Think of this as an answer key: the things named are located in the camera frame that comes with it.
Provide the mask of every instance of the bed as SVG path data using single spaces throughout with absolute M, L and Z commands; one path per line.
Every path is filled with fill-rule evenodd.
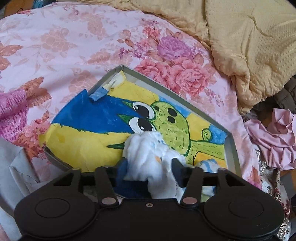
M 77 93 L 121 64 L 170 88 L 228 129 L 242 177 L 262 188 L 235 88 L 202 44 L 156 16 L 76 2 L 0 21 L 0 137 L 23 147 L 39 185 L 60 170 L 47 160 L 38 135 Z M 0 239 L 13 240 L 6 234 L 9 225 L 0 222 Z

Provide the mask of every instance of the cartoon eye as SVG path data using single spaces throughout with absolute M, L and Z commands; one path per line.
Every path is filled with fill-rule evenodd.
M 129 121 L 129 126 L 134 133 L 138 134 L 141 134 L 144 131 L 155 131 L 155 127 L 147 119 L 139 117 L 133 117 Z
M 147 119 L 153 119 L 155 117 L 154 110 L 151 108 L 151 106 L 136 101 L 133 103 L 133 109 L 141 116 Z

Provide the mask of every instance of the circular pad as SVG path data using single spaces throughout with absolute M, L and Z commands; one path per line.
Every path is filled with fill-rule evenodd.
M 58 218 L 65 215 L 70 209 L 70 204 L 59 198 L 48 198 L 36 206 L 36 213 L 44 218 Z
M 22 234 L 60 238 L 89 224 L 95 215 L 93 202 L 81 193 L 36 193 L 15 208 L 15 221 Z
M 244 199 L 231 202 L 229 210 L 240 218 L 255 218 L 262 214 L 263 206 L 258 201 L 252 199 Z
M 211 197 L 204 206 L 211 225 L 229 238 L 267 237 L 280 228 L 284 212 L 281 205 L 261 190 L 231 187 Z

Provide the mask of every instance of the green cartoon character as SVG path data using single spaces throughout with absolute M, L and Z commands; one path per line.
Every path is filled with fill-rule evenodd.
M 224 141 L 220 144 L 210 142 L 213 134 L 209 129 L 202 131 L 203 140 L 191 140 L 186 118 L 171 104 L 164 101 L 156 101 L 150 106 L 143 102 L 123 101 L 123 103 L 143 117 L 118 115 L 130 126 L 134 133 L 159 131 L 165 143 L 184 155 L 187 163 L 194 164 L 194 159 L 198 152 L 225 160 Z M 123 149 L 124 143 L 107 147 Z

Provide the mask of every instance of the black pupil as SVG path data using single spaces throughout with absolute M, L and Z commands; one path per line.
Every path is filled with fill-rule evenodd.
M 168 113 L 171 115 L 171 116 L 177 116 L 177 112 L 175 110 L 173 110 L 172 108 L 168 108 Z
M 142 131 L 152 131 L 152 125 L 146 119 L 139 118 L 138 126 Z
M 168 121 L 171 122 L 171 123 L 175 123 L 175 119 L 171 116 L 168 116 Z
M 148 118 L 149 117 L 149 110 L 145 107 L 145 106 L 142 106 L 142 105 L 136 105 L 135 106 L 135 111 L 143 116 L 144 118 Z

